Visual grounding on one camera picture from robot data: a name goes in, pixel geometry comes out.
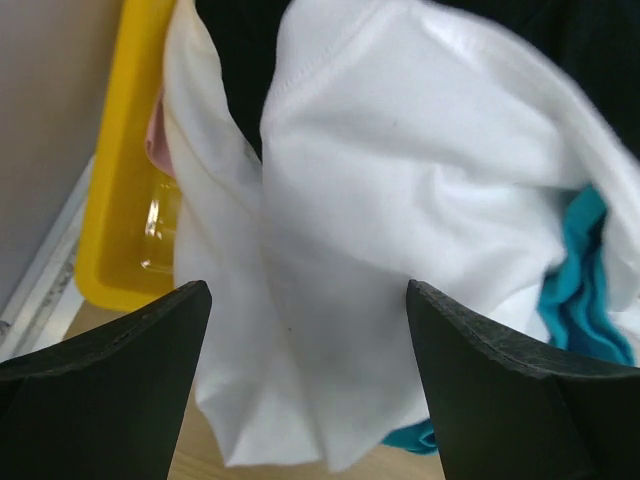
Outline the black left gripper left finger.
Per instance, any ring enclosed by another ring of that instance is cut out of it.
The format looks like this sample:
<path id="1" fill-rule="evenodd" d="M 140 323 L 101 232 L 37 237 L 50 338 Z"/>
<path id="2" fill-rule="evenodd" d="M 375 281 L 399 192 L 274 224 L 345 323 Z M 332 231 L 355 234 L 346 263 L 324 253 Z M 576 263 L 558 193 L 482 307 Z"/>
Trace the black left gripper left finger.
<path id="1" fill-rule="evenodd" d="M 189 282 L 2 362 L 2 478 L 167 478 L 210 308 L 205 282 Z"/>

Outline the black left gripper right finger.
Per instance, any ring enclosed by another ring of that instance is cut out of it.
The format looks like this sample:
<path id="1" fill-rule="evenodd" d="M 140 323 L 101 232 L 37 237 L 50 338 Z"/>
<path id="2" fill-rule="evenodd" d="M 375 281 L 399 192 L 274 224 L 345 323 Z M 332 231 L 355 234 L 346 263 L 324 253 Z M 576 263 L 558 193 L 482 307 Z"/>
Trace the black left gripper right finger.
<path id="1" fill-rule="evenodd" d="M 635 479 L 639 371 L 557 349 L 411 281 L 406 313 L 449 479 Z"/>

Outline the white t shirt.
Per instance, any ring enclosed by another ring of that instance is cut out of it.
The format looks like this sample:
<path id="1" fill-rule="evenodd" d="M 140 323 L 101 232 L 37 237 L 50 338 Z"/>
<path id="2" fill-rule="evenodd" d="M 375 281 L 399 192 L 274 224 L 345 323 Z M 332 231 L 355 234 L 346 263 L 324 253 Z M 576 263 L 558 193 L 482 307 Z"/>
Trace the white t shirt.
<path id="1" fill-rule="evenodd" d="M 449 1 L 286 1 L 257 154 L 196 2 L 164 52 L 174 278 L 211 292 L 195 401 L 228 466 L 436 452 L 405 292 L 440 187 L 593 186 L 639 268 L 639 152 L 516 33 Z"/>

